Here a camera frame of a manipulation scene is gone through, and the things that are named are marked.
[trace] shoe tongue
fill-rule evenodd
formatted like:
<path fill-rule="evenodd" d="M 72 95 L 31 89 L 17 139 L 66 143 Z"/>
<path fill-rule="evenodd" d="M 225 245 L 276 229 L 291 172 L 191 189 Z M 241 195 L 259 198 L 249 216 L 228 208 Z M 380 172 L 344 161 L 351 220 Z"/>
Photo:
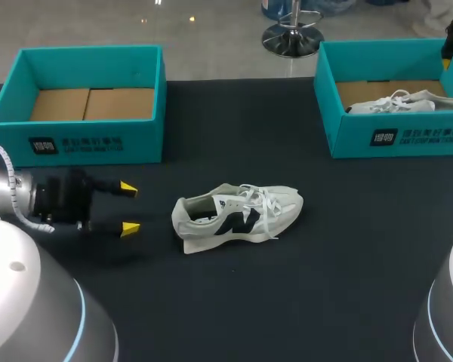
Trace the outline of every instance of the shoe tongue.
<path fill-rule="evenodd" d="M 220 215 L 222 213 L 225 205 L 229 200 L 245 201 L 245 197 L 235 195 L 213 195 L 212 198 L 214 201 L 214 206 L 217 209 L 217 215 Z"/>

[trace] black table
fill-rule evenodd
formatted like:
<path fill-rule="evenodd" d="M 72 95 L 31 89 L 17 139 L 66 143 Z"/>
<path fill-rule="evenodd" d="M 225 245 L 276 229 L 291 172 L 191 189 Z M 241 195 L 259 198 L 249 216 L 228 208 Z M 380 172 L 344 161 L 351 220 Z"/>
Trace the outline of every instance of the black table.
<path fill-rule="evenodd" d="M 172 81 L 164 162 L 87 170 L 140 189 L 94 205 L 142 220 L 138 258 L 99 263 L 68 228 L 33 236 L 109 312 L 121 362 L 414 360 L 414 320 L 453 244 L 453 157 L 331 159 L 309 78 Z M 183 255 L 176 200 L 224 182 L 298 188 L 303 214 L 279 240 Z"/>

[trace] sneaker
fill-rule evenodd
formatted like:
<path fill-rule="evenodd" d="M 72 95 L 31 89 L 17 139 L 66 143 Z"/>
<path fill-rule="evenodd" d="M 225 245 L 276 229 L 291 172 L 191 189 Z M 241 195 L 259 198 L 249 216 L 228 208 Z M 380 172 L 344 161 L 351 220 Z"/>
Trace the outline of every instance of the sneaker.
<path fill-rule="evenodd" d="M 402 97 L 404 102 L 420 102 L 427 100 L 433 102 L 437 111 L 453 111 L 453 98 L 440 97 L 432 94 L 428 90 L 422 90 L 421 92 L 408 94 Z"/>
<path fill-rule="evenodd" d="M 213 249 L 230 240 L 260 243 L 287 229 L 304 200 L 285 186 L 232 186 L 177 201 L 171 216 L 185 254 Z"/>
<path fill-rule="evenodd" d="M 432 112 L 435 110 L 435 103 L 430 100 L 408 102 L 405 97 L 395 97 L 398 93 L 403 93 L 405 97 L 410 95 L 406 90 L 399 89 L 391 97 L 353 104 L 346 109 L 346 113 L 351 115 L 367 115 L 372 113 Z"/>

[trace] white cable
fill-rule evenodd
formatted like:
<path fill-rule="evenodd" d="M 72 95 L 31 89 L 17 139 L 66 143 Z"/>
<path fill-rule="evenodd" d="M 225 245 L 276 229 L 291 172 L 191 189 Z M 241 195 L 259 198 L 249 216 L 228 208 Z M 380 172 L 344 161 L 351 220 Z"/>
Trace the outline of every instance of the white cable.
<path fill-rule="evenodd" d="M 50 225 L 47 224 L 37 224 L 35 222 L 31 222 L 28 220 L 23 214 L 22 211 L 20 211 L 20 208 L 18 207 L 18 200 L 17 200 L 17 184 L 15 183 L 15 171 L 14 171 L 14 166 L 12 164 L 12 161 L 10 157 L 8 157 L 8 153 L 3 149 L 3 147 L 0 146 L 0 156 L 2 157 L 5 166 L 7 168 L 8 172 L 8 185 L 10 187 L 10 195 L 11 195 L 11 201 L 12 201 L 12 208 L 14 209 L 14 213 L 17 216 L 17 218 L 27 227 L 34 229 L 34 230 L 39 230 L 40 232 L 48 232 L 52 233 L 54 232 L 54 228 Z"/>

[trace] bar stool base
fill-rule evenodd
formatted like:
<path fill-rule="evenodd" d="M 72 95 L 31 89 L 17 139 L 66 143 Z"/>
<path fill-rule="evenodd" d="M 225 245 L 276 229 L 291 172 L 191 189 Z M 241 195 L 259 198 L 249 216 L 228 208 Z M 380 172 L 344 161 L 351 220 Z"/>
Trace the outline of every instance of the bar stool base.
<path fill-rule="evenodd" d="M 285 58 L 303 58 L 317 53 L 322 33 L 314 27 L 286 29 L 279 24 L 271 26 L 262 35 L 262 44 L 270 52 Z"/>

